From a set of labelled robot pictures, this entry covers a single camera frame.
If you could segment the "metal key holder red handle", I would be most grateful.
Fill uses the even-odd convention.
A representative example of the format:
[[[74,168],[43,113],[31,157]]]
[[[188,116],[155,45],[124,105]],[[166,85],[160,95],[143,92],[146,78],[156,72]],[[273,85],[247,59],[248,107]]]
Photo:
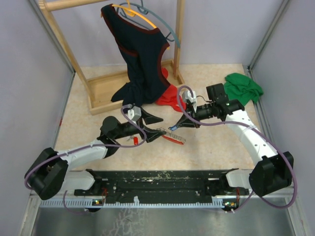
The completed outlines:
[[[184,145],[186,142],[185,138],[178,136],[167,129],[158,128],[158,130],[163,131],[165,134],[163,134],[162,137],[170,142],[173,142],[179,145]]]

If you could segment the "key with blue tag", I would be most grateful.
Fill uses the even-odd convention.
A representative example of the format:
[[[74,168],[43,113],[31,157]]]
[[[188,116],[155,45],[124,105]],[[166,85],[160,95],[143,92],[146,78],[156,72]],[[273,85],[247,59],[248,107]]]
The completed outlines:
[[[173,125],[171,127],[168,128],[171,131],[175,131],[176,129],[178,129],[178,127],[176,125]]]

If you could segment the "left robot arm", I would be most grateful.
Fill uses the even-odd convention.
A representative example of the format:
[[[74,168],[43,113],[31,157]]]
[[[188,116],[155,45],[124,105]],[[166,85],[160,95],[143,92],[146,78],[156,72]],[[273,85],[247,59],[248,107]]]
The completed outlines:
[[[44,149],[26,172],[25,187],[33,190],[42,200],[66,191],[99,194],[104,185],[102,177],[93,170],[78,171],[78,167],[110,157],[120,148],[135,148],[165,134],[147,127],[163,119],[141,107],[124,105],[121,113],[127,120],[125,123],[115,116],[106,117],[100,127],[100,135],[85,146],[64,151],[55,151],[51,147]]]

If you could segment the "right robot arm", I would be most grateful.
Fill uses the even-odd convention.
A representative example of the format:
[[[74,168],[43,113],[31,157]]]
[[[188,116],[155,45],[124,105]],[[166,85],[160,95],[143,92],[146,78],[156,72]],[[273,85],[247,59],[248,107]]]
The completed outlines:
[[[209,103],[197,105],[195,92],[184,86],[185,91],[177,94],[178,104],[183,111],[180,120],[171,127],[200,127],[203,120],[218,118],[218,124],[229,127],[249,153],[253,170],[232,170],[220,182],[224,194],[232,194],[237,187],[251,189],[260,197],[286,188],[292,183],[293,156],[289,152],[278,151],[249,118],[239,100],[230,100],[223,84],[206,88]]]

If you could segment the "red cloth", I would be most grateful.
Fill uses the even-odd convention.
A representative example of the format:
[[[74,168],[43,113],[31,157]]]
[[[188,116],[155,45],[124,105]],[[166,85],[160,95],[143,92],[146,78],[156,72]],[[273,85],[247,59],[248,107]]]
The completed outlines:
[[[153,83],[154,103],[160,106],[170,106],[176,112],[181,112],[180,105],[186,108],[182,97],[177,101],[178,89],[167,81],[168,71],[164,67],[160,67]]]

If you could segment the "wooden clothes rack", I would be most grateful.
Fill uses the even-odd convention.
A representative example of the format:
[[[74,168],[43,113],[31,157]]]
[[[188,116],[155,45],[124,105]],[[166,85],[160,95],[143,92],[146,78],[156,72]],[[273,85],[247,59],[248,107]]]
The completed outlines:
[[[82,84],[84,85],[88,94],[88,106],[90,113],[92,115],[101,114],[107,111],[111,111],[121,107],[122,101],[111,102],[110,98],[119,88],[119,86],[124,85],[129,81],[127,76],[127,71],[119,71],[115,73],[110,73],[106,75],[97,76],[94,78],[87,79],[84,75],[77,59],[75,58],[62,30],[60,29],[56,19],[54,18],[52,12],[58,10],[64,10],[84,5],[90,5],[94,3],[99,3],[98,0],[55,0],[55,1],[45,1],[39,0],[38,6],[41,10],[44,18],[46,19],[49,27],[53,31],[53,34],[60,43],[63,51],[66,53],[70,64],[74,68],[74,71],[78,75]],[[177,12],[176,12],[176,31],[172,33],[176,46],[174,49],[174,58],[169,60],[164,60],[161,62],[161,66],[165,67],[168,72],[168,81],[173,85],[179,87],[185,83],[180,70],[180,43],[182,41],[183,33],[183,18],[185,10],[185,1],[177,1]]]

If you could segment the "green cloth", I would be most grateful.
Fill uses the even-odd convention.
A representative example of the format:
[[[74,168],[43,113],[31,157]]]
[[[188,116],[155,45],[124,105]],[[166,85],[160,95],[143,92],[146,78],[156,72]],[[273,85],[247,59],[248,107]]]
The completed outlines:
[[[237,99],[243,106],[250,100],[257,103],[264,94],[263,89],[253,79],[240,73],[231,73],[225,77],[225,93],[230,100]]]

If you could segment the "dark navy shirt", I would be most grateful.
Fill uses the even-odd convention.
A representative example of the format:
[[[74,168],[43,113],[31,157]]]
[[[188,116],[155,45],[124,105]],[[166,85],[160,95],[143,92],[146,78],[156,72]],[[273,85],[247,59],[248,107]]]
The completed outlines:
[[[161,70],[169,43],[159,28],[147,30],[118,15],[112,4],[101,8],[104,21],[127,64],[129,82],[114,93],[111,102],[142,106],[156,102],[170,87]]]

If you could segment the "yellow hanger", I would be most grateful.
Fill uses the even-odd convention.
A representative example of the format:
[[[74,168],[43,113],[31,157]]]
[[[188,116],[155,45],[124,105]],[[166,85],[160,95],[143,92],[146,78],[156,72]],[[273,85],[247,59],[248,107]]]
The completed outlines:
[[[132,24],[118,14],[117,10],[120,9],[130,17],[139,17],[151,27],[145,29]],[[170,45],[160,29],[142,14],[132,10],[130,6],[125,7],[117,4],[106,5],[101,9],[101,16],[113,34],[118,47],[122,50],[135,53],[142,48],[156,48],[158,46],[165,47],[166,50],[170,49]]]

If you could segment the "teal hanger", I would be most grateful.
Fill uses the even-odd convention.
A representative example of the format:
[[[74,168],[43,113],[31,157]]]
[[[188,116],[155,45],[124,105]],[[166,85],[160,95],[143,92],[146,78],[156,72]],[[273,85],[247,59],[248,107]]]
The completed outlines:
[[[161,16],[145,6],[143,0],[140,0],[139,3],[125,0],[118,5],[114,5],[114,8],[123,19],[134,23],[141,29],[153,30],[158,26],[163,26],[168,30],[168,34],[164,35],[165,39],[170,43],[174,43],[180,49],[179,34]]]

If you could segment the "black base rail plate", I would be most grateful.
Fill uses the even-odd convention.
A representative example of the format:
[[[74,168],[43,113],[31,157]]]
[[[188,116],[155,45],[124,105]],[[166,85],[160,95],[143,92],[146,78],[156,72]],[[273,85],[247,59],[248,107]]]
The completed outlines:
[[[94,171],[96,182],[75,196],[100,196],[106,203],[195,204],[211,203],[220,195],[247,195],[249,190],[230,187],[227,170],[189,171]]]

